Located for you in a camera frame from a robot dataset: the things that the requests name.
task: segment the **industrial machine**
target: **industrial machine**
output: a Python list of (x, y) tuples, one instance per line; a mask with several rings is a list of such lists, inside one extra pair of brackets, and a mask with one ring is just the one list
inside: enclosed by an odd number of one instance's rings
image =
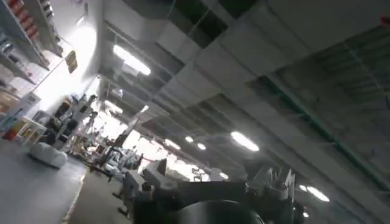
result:
[(141, 173), (126, 173), (117, 196), (134, 224), (304, 222), (303, 207), (294, 202), (291, 169), (264, 165), (264, 181), (257, 181), (261, 187), (250, 187), (247, 181), (175, 182), (165, 177), (165, 169), (164, 159)]
[[(40, 142), (45, 142), (55, 149), (63, 150), (63, 146), (74, 136), (75, 130), (84, 118), (89, 116), (92, 122), (95, 119), (97, 114), (91, 108), (91, 104), (95, 100), (96, 96), (91, 96), (88, 101), (86, 96), (83, 96), (80, 100), (72, 96), (71, 103), (68, 100), (64, 101), (54, 116), (50, 116), (49, 121), (45, 124), (48, 129)], [(40, 122), (39, 120), (45, 116), (47, 114), (40, 112), (34, 116), (33, 120)]]

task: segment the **floor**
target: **floor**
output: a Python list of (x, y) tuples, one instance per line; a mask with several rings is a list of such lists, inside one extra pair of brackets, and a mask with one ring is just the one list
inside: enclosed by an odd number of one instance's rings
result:
[(27, 151), (0, 139), (0, 222), (62, 223), (80, 192), (87, 168), (68, 158), (58, 170), (34, 161)]
[(98, 173), (87, 174), (68, 224), (131, 224), (117, 211), (122, 202), (112, 196), (121, 183), (107, 180)]

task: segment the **black machine part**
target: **black machine part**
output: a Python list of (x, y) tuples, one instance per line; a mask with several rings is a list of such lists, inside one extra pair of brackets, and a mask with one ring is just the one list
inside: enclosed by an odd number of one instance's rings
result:
[(295, 214), (290, 198), (271, 194), (248, 194), (244, 183), (222, 181), (182, 183), (177, 189), (156, 187), (151, 200), (135, 198), (133, 224), (264, 223), (302, 224), (302, 211)]
[(154, 202), (135, 201), (134, 224), (263, 224), (260, 217), (235, 201), (200, 201), (175, 212), (157, 212)]

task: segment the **wall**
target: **wall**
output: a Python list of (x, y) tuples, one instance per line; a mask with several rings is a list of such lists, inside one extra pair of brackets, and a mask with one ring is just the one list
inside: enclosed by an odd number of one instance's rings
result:
[(40, 104), (33, 108), (28, 116), (37, 110), (53, 113), (65, 96), (81, 96), (95, 77), (100, 65), (100, 44), (102, 32), (102, 0), (88, 0), (89, 15), (76, 26), (83, 15), (83, 6), (71, 1), (52, 0), (54, 24), (62, 38), (71, 44), (76, 52), (77, 69), (70, 74), (63, 61), (34, 91), (41, 98)]

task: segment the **equipment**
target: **equipment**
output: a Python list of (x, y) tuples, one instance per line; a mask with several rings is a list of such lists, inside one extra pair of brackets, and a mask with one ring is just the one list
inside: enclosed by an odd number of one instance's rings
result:
[(165, 159), (154, 161), (142, 174), (135, 170), (126, 173), (117, 196), (127, 211), (119, 211), (132, 217), (134, 224), (304, 222), (303, 207), (294, 202), (291, 169), (275, 172), (264, 165), (270, 172), (260, 189), (249, 188), (246, 181), (176, 183), (165, 177), (165, 165)]
[(123, 152), (120, 147), (110, 146), (108, 150), (96, 160), (95, 163), (90, 164), (90, 170), (98, 171), (108, 177), (108, 182), (113, 177), (122, 180), (128, 170), (137, 170), (143, 160), (143, 154), (137, 157), (135, 152), (128, 150)]
[(72, 98), (71, 105), (68, 100), (64, 101), (54, 116), (50, 117), (46, 124), (48, 128), (46, 134), (40, 139), (41, 142), (52, 145), (58, 150), (61, 150), (74, 136), (75, 130), (84, 118), (91, 115), (91, 118), (94, 119), (91, 104), (96, 100), (95, 95), (91, 96), (88, 101), (85, 100), (85, 96), (80, 100), (77, 100), (74, 96)]

